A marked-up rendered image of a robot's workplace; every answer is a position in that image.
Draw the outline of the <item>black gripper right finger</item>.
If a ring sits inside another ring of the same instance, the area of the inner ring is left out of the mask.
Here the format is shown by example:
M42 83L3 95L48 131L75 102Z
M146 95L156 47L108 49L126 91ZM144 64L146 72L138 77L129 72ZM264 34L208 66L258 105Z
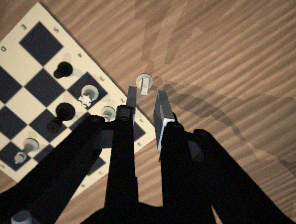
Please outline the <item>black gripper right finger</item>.
M296 224L208 131L184 130L166 91L158 90L153 118L163 206L177 205L179 224L217 224L213 209L222 224Z

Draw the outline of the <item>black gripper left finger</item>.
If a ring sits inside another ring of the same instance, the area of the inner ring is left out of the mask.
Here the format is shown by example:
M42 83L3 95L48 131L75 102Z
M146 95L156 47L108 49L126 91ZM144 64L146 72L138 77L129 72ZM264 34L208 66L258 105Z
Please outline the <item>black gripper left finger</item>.
M0 224L55 224L102 153L111 148L102 224L141 224L135 177L137 87L115 120L88 116L15 186L0 194ZM113 139L113 140L112 140Z

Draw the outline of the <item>black and cream chessboard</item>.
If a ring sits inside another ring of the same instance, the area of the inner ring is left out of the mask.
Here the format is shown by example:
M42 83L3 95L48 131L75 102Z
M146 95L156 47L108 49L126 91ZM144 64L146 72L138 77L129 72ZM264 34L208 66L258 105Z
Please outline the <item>black and cream chessboard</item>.
M53 72L64 61L73 72L56 79ZM99 95L82 107L78 99L88 84L96 86ZM111 106L116 116L116 107L126 105L126 100L127 95L37 2L0 42L0 170L19 182L84 119L101 116L105 106ZM63 121L59 132L50 133L47 124L56 118L55 109L63 102L75 108L75 116ZM156 138L155 126L137 106L133 133L134 153ZM22 163L15 163L27 138L35 139L39 148ZM71 199L108 173L110 155L111 148L102 149Z

